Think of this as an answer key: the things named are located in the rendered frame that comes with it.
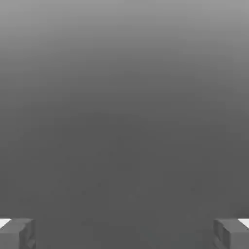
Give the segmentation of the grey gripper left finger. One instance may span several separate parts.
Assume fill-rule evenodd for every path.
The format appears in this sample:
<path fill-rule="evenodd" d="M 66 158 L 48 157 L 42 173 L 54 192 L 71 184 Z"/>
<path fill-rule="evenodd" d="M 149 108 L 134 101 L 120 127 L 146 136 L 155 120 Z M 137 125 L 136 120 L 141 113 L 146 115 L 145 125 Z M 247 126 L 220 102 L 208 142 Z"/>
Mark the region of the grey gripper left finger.
<path fill-rule="evenodd" d="M 0 249 L 36 249 L 36 221 L 0 218 Z"/>

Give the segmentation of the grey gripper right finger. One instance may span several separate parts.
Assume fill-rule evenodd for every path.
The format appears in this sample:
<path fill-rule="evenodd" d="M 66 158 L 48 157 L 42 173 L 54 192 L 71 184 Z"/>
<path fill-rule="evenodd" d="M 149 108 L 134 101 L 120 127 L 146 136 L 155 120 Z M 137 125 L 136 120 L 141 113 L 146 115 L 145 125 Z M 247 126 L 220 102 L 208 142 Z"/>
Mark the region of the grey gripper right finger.
<path fill-rule="evenodd" d="M 249 249 L 249 218 L 215 219 L 213 249 Z"/>

